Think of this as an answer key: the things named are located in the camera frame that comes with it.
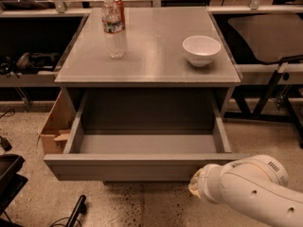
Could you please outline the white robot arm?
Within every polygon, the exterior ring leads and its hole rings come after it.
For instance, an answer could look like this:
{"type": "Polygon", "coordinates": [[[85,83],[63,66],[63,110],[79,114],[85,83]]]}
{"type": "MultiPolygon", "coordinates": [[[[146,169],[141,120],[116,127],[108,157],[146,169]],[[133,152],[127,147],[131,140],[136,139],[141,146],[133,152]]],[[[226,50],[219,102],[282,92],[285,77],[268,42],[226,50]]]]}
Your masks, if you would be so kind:
{"type": "Polygon", "coordinates": [[[226,204],[271,227],[303,227],[303,193],[288,187],[285,167],[269,155],[204,166],[188,190],[202,201],[226,204]]]}

